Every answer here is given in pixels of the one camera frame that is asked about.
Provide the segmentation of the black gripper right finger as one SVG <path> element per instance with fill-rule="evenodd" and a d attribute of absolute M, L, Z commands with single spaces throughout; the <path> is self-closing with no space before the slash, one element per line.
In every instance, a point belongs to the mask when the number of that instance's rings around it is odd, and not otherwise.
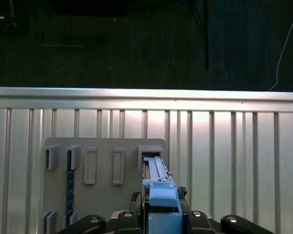
<path fill-rule="evenodd" d="M 226 215 L 219 222 L 202 211 L 191 211 L 186 200 L 187 190 L 179 186 L 184 234 L 273 234 L 273 232 L 238 215 Z"/>

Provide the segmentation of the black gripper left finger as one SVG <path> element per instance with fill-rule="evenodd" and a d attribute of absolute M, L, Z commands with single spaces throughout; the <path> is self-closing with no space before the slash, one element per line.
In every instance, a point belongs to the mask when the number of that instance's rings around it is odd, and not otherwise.
<path fill-rule="evenodd" d="M 134 192 L 129 210 L 116 211 L 110 220 L 93 214 L 59 231 L 61 234 L 141 234 L 141 192 Z"/>

